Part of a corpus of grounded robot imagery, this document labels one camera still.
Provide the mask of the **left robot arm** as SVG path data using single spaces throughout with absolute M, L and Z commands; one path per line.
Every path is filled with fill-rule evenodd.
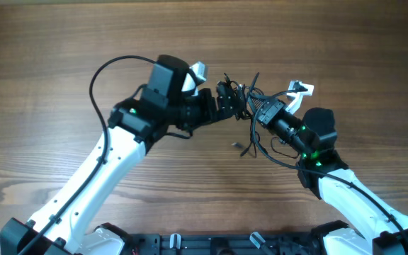
M 28 221 L 9 220 L 0 232 L 2 254 L 125 254 L 130 238 L 112 225 L 87 229 L 106 198 L 153 144 L 177 128 L 188 139 L 201 126 L 240 109 L 229 79 L 203 88 L 208 69 L 170 55 L 153 61 L 149 81 L 114 105 L 102 135 L 65 186 Z

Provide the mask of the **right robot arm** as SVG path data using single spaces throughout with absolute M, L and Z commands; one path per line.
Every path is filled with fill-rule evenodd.
M 298 106 L 277 98 L 250 102 L 251 135 L 260 145 L 256 126 L 261 125 L 297 152 L 295 164 L 302 185 L 320 200 L 337 209 L 348 221 L 333 222 L 314 231 L 316 251 L 321 254 L 408 254 L 408 216 L 382 201 L 350 170 L 334 144 L 334 114 L 311 108 L 303 118 L 294 115 Z

